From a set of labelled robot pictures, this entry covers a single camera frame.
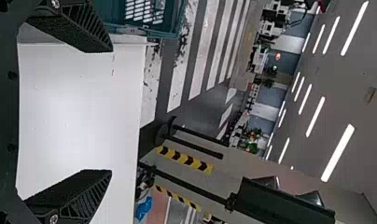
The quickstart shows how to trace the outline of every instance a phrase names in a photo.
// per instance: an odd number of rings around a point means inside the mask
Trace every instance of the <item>white wall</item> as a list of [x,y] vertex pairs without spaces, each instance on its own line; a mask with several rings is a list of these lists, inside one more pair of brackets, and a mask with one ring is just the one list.
[[279,108],[255,103],[254,105],[252,105],[252,111],[250,113],[263,119],[276,121],[278,119]]
[[18,45],[18,50],[20,196],[82,169],[111,169],[92,223],[132,223],[145,46],[115,47],[106,54],[67,45]]
[[292,35],[281,35],[275,40],[272,49],[282,50],[289,53],[301,54],[305,39]]

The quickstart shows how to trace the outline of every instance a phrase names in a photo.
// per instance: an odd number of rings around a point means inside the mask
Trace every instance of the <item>wall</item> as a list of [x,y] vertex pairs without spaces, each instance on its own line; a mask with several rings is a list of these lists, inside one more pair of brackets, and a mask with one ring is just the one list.
[[[300,25],[289,28],[283,35],[275,40],[275,45],[269,51],[269,61],[267,66],[278,66],[278,74],[275,78],[275,84],[272,88],[261,88],[259,91],[257,102],[263,105],[272,106],[275,110],[281,108],[285,100],[287,90],[294,77],[296,67],[300,60],[301,50],[305,42],[305,38],[311,29],[314,20],[317,4],[314,4],[312,10],[308,11]],[[303,12],[300,10],[293,10],[291,13],[291,21],[297,21],[302,18]],[[276,61],[275,55],[281,54],[281,59]],[[278,117],[275,116],[275,110],[264,110],[256,108],[252,114],[255,115],[249,122],[251,128],[261,128],[265,133],[271,134],[274,123]]]

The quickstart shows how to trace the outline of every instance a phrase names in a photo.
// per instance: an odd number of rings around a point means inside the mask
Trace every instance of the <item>fluorescent light strip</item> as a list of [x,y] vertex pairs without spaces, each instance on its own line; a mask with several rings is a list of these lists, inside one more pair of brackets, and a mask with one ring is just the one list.
[[346,145],[348,145],[348,142],[351,139],[354,132],[355,127],[351,124],[348,124],[348,127],[346,127],[345,132],[342,135],[340,143],[337,145],[333,155],[331,156],[330,161],[328,162],[328,166],[322,174],[321,180],[323,182],[328,182],[328,180],[330,179],[330,176],[333,173],[334,168],[336,168],[336,165],[340,160],[340,157],[343,154],[343,151],[345,150]]
[[296,102],[297,99],[299,99],[299,95],[300,95],[300,92],[301,92],[302,85],[304,84],[304,80],[305,80],[305,77],[302,77],[301,78],[301,83],[299,85],[299,89],[297,90],[296,96],[294,97],[294,102]]
[[312,129],[314,128],[314,124],[316,123],[317,117],[319,116],[319,113],[322,110],[322,107],[325,101],[326,101],[326,98],[322,96],[322,98],[320,98],[319,105],[317,106],[317,109],[314,112],[314,116],[313,116],[313,119],[311,120],[310,126],[308,126],[307,133],[305,134],[307,137],[311,135]]
[[355,33],[357,31],[357,28],[359,27],[359,24],[361,20],[363,19],[364,12],[367,9],[367,6],[369,5],[369,1],[363,3],[359,14],[357,14],[357,18],[355,20],[354,26],[352,27],[351,33],[349,33],[348,38],[346,39],[345,45],[342,48],[341,56],[345,56],[346,51],[349,49],[349,46],[351,45],[352,39],[354,39]]
[[330,35],[328,36],[328,41],[326,42],[325,48],[323,49],[323,54],[326,54],[326,52],[328,52],[328,46],[330,45],[331,39],[333,38],[334,33],[336,32],[338,23],[340,22],[340,18],[341,17],[336,18],[336,21],[334,22],[333,27],[331,28]]
[[285,103],[286,101],[282,102],[282,106],[281,106],[281,109],[279,110],[278,118],[281,117],[282,111],[284,110],[284,107],[285,107]]
[[266,161],[268,160],[268,158],[270,158],[271,151],[272,151],[272,146],[270,146],[270,148],[268,149],[267,156],[265,157]]
[[301,107],[299,110],[299,115],[301,115],[302,110],[304,109],[305,104],[307,103],[308,96],[310,95],[311,89],[312,89],[312,84],[308,86],[307,92],[305,92],[305,96],[304,96],[304,99],[302,100]]
[[301,72],[298,72],[298,73],[297,73],[296,80],[294,80],[293,88],[291,89],[291,93],[293,93],[294,90],[296,89],[297,81],[299,81],[300,74],[301,74]]
[[311,37],[311,33],[308,33],[307,38],[305,39],[304,47],[302,48],[302,53],[307,48],[308,40],[310,40],[310,37]]
[[282,159],[284,158],[285,156],[285,153],[286,153],[286,150],[287,150],[287,147],[288,147],[288,144],[290,143],[290,138],[287,138],[286,142],[285,142],[285,146],[284,146],[284,149],[282,150],[282,154],[281,156],[279,157],[279,161],[278,163],[281,164],[282,162]]
[[319,42],[320,42],[320,40],[322,39],[323,32],[325,32],[325,27],[326,27],[326,25],[323,24],[323,25],[322,25],[322,28],[320,28],[319,35],[317,36],[316,43],[314,44],[313,54],[316,53],[317,46],[319,45]]
[[272,138],[273,138],[273,133],[271,133],[270,139],[268,140],[268,144],[267,144],[267,147],[269,147],[269,146],[270,146],[270,144],[271,144],[271,141],[272,141]]
[[284,113],[282,114],[282,117],[281,117],[281,119],[279,120],[279,125],[278,125],[278,128],[280,128],[280,127],[281,127],[281,125],[282,125],[282,122],[284,121],[284,118],[285,118],[285,114],[286,114],[286,109],[284,110]]

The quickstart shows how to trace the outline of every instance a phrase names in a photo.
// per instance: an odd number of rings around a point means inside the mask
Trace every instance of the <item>floor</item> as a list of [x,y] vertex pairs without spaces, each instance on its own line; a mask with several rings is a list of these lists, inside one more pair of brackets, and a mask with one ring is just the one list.
[[239,111],[244,94],[227,96],[251,3],[189,0],[180,38],[147,47],[139,158],[154,147],[156,131],[171,116],[217,137]]
[[[289,93],[286,116],[276,128],[270,160],[320,178],[334,154],[348,124],[355,128],[346,149],[328,182],[355,192],[364,193],[377,212],[377,0],[369,1],[350,47],[342,49],[351,33],[364,0],[333,2],[326,14],[314,20],[306,50],[298,72],[305,77],[298,100]],[[336,19],[340,17],[328,51],[323,54]],[[318,49],[313,53],[321,27],[325,25]],[[309,86],[312,85],[302,114],[298,111]],[[370,91],[375,90],[371,99]],[[326,101],[314,128],[306,137],[321,97]]]

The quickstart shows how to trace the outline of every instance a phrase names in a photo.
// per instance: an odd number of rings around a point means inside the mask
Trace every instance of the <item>yellow and black hazard stripe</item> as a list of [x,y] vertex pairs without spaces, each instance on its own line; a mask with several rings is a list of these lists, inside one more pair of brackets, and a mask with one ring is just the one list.
[[207,175],[210,175],[212,173],[213,164],[209,164],[205,161],[200,161],[197,158],[180,153],[176,150],[170,149],[168,147],[156,147],[156,152],[157,154],[162,155],[165,158],[176,161],[183,165],[187,165],[193,169],[204,172]]
[[159,191],[159,192],[161,192],[163,194],[168,195],[169,197],[175,199],[176,201],[181,202],[181,203],[183,203],[183,204],[185,204],[187,206],[190,206],[190,207],[194,208],[195,210],[197,210],[197,212],[201,212],[202,211],[201,207],[199,205],[197,205],[195,202],[192,202],[189,199],[186,199],[186,198],[184,198],[184,197],[182,197],[180,195],[177,195],[177,194],[171,192],[170,190],[167,190],[167,189],[165,189],[165,188],[163,188],[163,187],[161,187],[159,185],[154,185],[154,187],[156,188],[157,191]]

